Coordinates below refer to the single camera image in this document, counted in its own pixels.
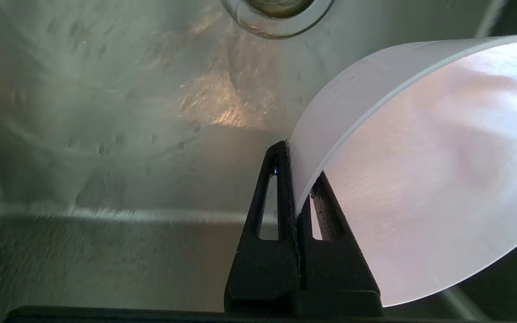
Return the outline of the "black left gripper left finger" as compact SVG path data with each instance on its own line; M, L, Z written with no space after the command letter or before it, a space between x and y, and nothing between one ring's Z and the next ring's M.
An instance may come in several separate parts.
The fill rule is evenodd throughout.
M276 178L277 240L260 238L267 189ZM300 286L295 207L287 143L267 149L224 289L226 313L283 313Z

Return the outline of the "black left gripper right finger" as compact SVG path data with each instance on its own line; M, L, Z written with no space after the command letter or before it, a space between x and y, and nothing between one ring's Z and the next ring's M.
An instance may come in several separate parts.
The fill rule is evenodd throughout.
M325 173L300 211L297 314L382 314L380 289Z

